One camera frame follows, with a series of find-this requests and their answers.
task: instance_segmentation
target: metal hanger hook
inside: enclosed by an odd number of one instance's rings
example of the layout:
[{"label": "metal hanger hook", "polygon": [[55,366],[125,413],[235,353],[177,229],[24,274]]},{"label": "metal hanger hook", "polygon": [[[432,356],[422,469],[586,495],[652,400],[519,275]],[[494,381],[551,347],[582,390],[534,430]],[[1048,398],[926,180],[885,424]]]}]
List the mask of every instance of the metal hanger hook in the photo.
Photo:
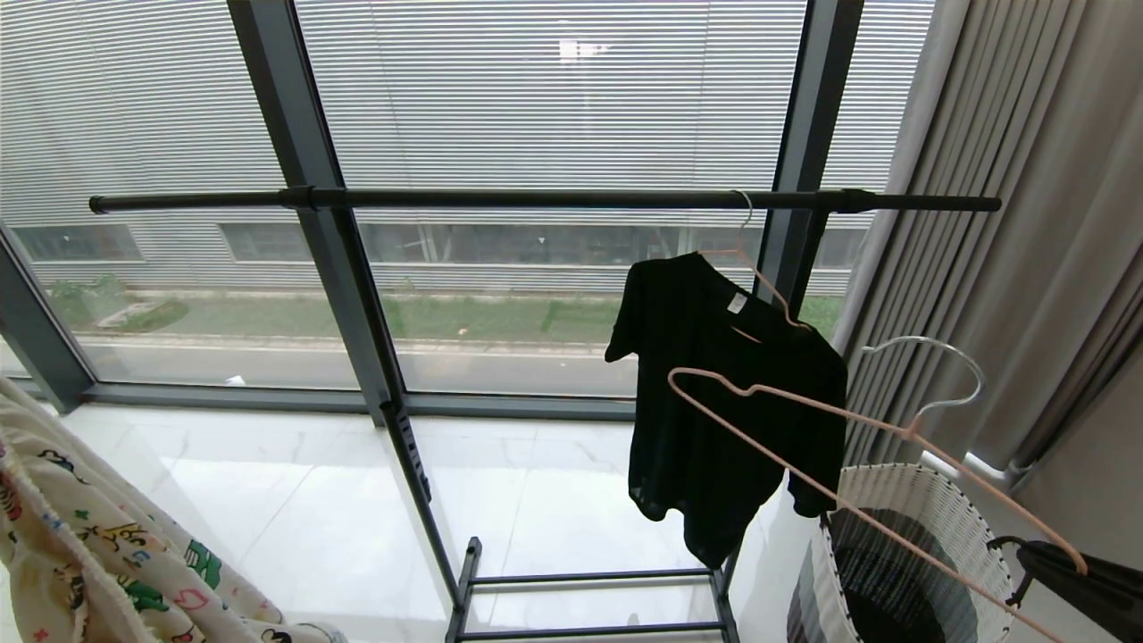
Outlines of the metal hanger hook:
[{"label": "metal hanger hook", "polygon": [[965,361],[965,363],[968,365],[968,369],[973,372],[973,376],[976,378],[976,391],[974,391],[973,394],[969,395],[968,397],[960,397],[956,400],[941,400],[937,402],[930,402],[925,407],[921,407],[921,410],[918,411],[917,416],[913,417],[911,429],[916,429],[917,424],[920,420],[921,416],[924,416],[928,411],[932,411],[934,409],[950,409],[953,407],[964,407],[966,404],[972,404],[973,402],[976,402],[976,399],[981,396],[981,393],[984,391],[984,370],[981,369],[981,365],[977,364],[975,360],[969,357],[968,354],[966,354],[965,352],[960,351],[959,348],[950,344],[942,343],[941,340],[926,338],[924,336],[902,336],[900,338],[893,338],[892,340],[881,343],[878,346],[862,347],[861,352],[862,354],[873,354],[884,351],[886,348],[889,348],[890,346],[905,343],[918,343],[918,344],[935,346],[940,349],[956,354],[957,357],[960,357],[961,360]]},{"label": "metal hanger hook", "polygon": [[746,199],[746,207],[750,208],[749,211],[746,211],[746,219],[743,220],[742,225],[738,226],[738,238],[741,239],[742,233],[746,231],[746,225],[750,224],[750,219],[754,217],[754,202],[750,200],[750,194],[743,192],[742,190],[730,190],[730,191],[736,194],[742,194],[742,198]]}]

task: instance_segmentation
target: cartoon print fabric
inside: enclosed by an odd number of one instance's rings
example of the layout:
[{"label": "cartoon print fabric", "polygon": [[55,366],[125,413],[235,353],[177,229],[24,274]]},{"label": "cartoon print fabric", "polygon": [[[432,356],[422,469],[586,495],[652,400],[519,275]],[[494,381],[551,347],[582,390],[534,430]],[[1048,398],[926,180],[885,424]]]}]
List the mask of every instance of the cartoon print fabric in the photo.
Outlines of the cartoon print fabric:
[{"label": "cartoon print fabric", "polygon": [[326,625],[283,622],[257,588],[2,378],[0,562],[24,641],[345,641]]}]

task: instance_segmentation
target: laundry basket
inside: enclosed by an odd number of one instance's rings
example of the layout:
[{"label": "laundry basket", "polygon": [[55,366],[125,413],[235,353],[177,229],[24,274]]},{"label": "laundry basket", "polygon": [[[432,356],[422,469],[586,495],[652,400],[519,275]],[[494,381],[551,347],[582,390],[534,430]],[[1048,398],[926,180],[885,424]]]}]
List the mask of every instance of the laundry basket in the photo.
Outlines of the laundry basket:
[{"label": "laundry basket", "polygon": [[[847,467],[838,496],[977,582],[1012,595],[1008,564],[968,498],[916,465]],[[1013,617],[848,509],[822,519],[786,619],[791,643],[1004,641]]]}]

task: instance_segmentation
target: white marble floor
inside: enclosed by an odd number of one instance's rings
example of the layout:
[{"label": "white marble floor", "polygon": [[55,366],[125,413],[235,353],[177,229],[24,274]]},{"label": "white marble floor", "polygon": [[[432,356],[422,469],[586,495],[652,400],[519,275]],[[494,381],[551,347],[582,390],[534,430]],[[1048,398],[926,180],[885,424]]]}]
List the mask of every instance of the white marble floor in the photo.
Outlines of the white marble floor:
[{"label": "white marble floor", "polygon": [[[89,405],[64,423],[289,618],[335,624],[354,642],[443,640],[443,587],[389,439],[368,418]],[[454,570],[472,536],[483,544],[482,574],[697,566],[678,515],[649,522],[626,497],[630,427],[432,418],[414,427]],[[749,643],[785,641],[814,529],[791,504],[776,495],[743,547],[732,604]],[[0,569],[0,641],[17,641],[6,594]],[[1025,610],[1042,603],[1065,626],[1082,625],[1050,598],[1034,593]],[[470,629],[712,618],[706,585],[621,587],[480,594]],[[1017,629],[1013,640],[1038,638]]]}]

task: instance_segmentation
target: black clothes rack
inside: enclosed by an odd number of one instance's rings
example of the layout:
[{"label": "black clothes rack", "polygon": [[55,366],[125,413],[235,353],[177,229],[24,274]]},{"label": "black clothes rack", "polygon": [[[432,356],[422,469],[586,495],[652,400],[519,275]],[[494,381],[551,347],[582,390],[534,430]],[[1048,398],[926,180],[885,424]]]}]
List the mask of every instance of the black clothes rack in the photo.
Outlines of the black clothes rack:
[{"label": "black clothes rack", "polygon": [[[876,194],[864,190],[834,190],[818,192],[746,192],[750,202],[758,209],[809,210],[820,218],[814,238],[809,239],[802,257],[812,263],[817,242],[830,212],[857,212],[871,209],[996,211],[1000,199],[986,196],[933,196],[909,194]],[[378,387],[385,391],[377,396],[382,402],[370,409],[375,419],[379,417],[393,442],[398,463],[409,487],[414,505],[424,527],[433,557],[440,569],[453,612],[446,643],[463,641],[519,641],[559,637],[593,637],[608,635],[677,634],[686,632],[719,632],[724,643],[738,643],[737,625],[730,609],[729,589],[737,561],[737,550],[724,569],[678,569],[637,570],[624,572],[589,572],[536,576],[481,577],[477,569],[480,563],[480,539],[472,537],[464,554],[459,576],[454,576],[448,561],[447,548],[433,519],[429,479],[416,448],[413,425],[405,402],[405,387],[393,351],[392,337],[385,324],[384,311],[369,268],[368,257],[361,244],[361,236],[353,218],[353,207],[370,208],[597,208],[597,209],[745,209],[748,201],[741,193],[732,191],[615,191],[615,190],[349,190],[327,188],[310,185],[286,187],[266,192],[199,193],[199,194],[149,194],[126,196],[91,196],[89,206],[96,214],[141,209],[187,209],[187,208],[243,208],[279,206],[294,209],[305,222],[306,215],[325,215],[336,219],[341,248],[351,262],[345,273],[352,283],[338,282],[338,287],[354,287],[361,305],[368,331],[377,346],[379,372]],[[327,292],[329,283],[325,281]],[[805,279],[796,288],[804,290]],[[800,291],[793,292],[800,300]],[[369,396],[377,392],[365,389],[374,383],[358,372],[363,393]],[[714,597],[717,618],[701,622],[676,622],[656,625],[626,625],[608,627],[578,627],[562,629],[526,629],[511,632],[467,632],[469,609],[477,587],[497,586],[550,586],[554,584],[598,581],[645,581],[648,579],[680,579],[680,582],[702,579],[710,584]]]}]

